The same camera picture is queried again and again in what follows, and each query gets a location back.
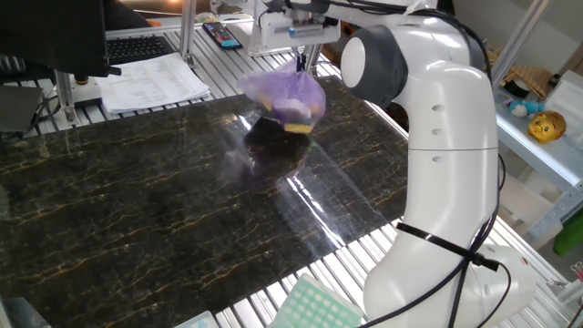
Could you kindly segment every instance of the keyboard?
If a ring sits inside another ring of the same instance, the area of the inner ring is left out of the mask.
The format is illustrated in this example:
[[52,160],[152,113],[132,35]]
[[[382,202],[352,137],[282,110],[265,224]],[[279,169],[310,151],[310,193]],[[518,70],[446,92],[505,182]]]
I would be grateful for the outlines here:
[[110,65],[151,59],[173,52],[175,50],[162,36],[142,36],[107,41],[107,55]]

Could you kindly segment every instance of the yellow toy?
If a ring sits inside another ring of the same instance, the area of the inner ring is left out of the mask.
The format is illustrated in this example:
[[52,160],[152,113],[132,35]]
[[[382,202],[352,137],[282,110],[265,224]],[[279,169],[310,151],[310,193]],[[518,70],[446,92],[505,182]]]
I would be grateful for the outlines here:
[[567,130],[565,119],[554,111],[542,112],[533,117],[528,124],[528,134],[541,144],[563,137],[565,130]]

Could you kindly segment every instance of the blue object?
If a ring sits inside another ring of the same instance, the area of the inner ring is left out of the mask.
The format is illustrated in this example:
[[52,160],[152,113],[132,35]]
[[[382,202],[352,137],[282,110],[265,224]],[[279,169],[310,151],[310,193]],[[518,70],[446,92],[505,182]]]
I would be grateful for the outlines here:
[[545,111],[545,104],[534,101],[513,100],[508,104],[508,110],[518,118],[525,118],[527,115],[541,113]]

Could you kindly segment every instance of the computer monitor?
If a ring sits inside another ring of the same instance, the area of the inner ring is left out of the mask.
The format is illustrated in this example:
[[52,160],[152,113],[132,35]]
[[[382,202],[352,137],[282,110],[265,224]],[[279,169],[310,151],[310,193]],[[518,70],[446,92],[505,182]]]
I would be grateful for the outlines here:
[[0,1],[0,54],[106,77],[105,36],[102,0]]

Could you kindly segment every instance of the brown object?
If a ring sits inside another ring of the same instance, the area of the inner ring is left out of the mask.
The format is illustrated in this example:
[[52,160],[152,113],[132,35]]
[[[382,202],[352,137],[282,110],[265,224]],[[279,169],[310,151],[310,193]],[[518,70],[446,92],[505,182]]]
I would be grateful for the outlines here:
[[[488,59],[490,60],[490,66],[494,66],[502,47],[496,50],[488,50]],[[534,92],[540,100],[545,100],[552,90],[552,87],[548,84],[548,81],[553,77],[553,75],[543,67],[529,67],[529,66],[512,66],[510,71],[506,75],[503,84],[513,81],[517,78],[523,80],[525,84]]]

